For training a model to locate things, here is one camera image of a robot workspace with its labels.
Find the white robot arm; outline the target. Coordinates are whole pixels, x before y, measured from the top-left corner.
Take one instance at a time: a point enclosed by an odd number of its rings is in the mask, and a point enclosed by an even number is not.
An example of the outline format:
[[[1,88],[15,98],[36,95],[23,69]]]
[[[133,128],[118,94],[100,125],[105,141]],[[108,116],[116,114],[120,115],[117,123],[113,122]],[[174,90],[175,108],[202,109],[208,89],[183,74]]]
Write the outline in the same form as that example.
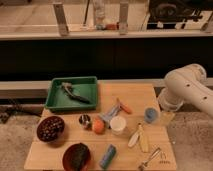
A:
[[[206,78],[206,70],[199,64],[168,72],[164,77],[165,87],[157,98],[162,112],[155,124],[166,126],[185,101],[213,118],[213,90],[203,84]]]

